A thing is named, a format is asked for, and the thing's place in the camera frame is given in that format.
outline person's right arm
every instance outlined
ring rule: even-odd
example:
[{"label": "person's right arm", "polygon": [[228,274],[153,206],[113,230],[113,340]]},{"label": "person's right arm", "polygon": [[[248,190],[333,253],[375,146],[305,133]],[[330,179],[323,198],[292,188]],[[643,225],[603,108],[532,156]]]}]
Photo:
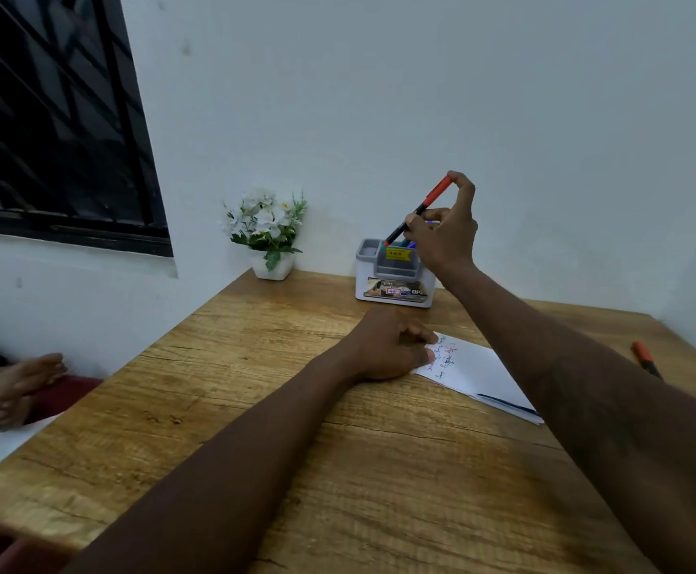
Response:
[{"label": "person's right arm", "polygon": [[[696,572],[696,399],[534,310],[475,267],[473,184],[406,237],[467,309],[573,461],[662,572]],[[440,220],[431,230],[424,220]]]}]

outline person's left hand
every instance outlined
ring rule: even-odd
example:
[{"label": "person's left hand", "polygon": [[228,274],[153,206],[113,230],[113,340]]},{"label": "person's left hand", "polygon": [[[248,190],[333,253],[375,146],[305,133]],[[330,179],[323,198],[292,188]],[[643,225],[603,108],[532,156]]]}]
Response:
[{"label": "person's left hand", "polygon": [[437,342],[435,333],[414,318],[394,308],[372,308],[329,352],[363,379],[394,379],[432,363],[435,354],[425,344]]}]

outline person's left arm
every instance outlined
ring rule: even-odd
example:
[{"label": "person's left arm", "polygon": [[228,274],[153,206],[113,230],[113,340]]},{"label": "person's left arm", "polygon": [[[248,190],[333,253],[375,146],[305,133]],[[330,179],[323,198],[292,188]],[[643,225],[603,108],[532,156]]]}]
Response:
[{"label": "person's left arm", "polygon": [[157,483],[63,574],[243,572],[337,400],[361,379],[391,379],[431,362],[425,343],[435,342],[400,312],[371,310]]}]

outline wooden table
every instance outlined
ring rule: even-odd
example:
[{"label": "wooden table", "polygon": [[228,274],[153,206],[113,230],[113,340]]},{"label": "wooden table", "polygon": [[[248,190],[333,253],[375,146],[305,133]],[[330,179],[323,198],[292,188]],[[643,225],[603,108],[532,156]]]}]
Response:
[{"label": "wooden table", "polygon": [[[696,395],[696,349],[650,316],[532,304],[621,354],[645,341]],[[0,527],[84,547],[372,306],[353,279],[244,274],[0,464]],[[446,291],[406,309],[486,344]],[[546,427],[412,375],[337,404],[259,557],[254,572],[655,571]]]}]

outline window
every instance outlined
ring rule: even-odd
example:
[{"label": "window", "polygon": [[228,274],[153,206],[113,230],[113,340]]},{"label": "window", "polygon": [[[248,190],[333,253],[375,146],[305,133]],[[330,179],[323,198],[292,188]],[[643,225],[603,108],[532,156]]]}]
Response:
[{"label": "window", "polygon": [[119,0],[0,0],[0,233],[172,256]]}]

